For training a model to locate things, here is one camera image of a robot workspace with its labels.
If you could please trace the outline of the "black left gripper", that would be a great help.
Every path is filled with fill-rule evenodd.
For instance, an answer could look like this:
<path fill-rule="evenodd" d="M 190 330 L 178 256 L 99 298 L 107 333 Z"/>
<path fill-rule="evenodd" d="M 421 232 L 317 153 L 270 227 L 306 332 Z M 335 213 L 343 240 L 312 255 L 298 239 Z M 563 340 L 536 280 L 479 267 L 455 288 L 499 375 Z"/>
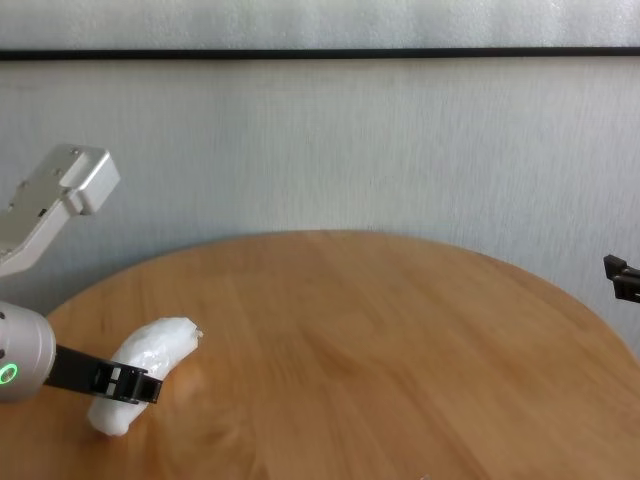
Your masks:
<path fill-rule="evenodd" d="M 149 376 L 143 368 L 101 362 L 97 357 L 57 345 L 44 384 L 129 404 L 155 404 L 163 381 Z"/>

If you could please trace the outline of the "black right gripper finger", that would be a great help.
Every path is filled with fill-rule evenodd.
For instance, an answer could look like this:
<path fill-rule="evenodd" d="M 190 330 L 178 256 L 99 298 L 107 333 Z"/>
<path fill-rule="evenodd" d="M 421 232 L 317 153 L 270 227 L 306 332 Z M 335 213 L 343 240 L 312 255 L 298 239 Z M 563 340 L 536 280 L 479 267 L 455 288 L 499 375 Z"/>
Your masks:
<path fill-rule="evenodd" d="M 606 278 L 612 282 L 616 299 L 640 302 L 640 272 L 614 255 L 603 258 Z"/>

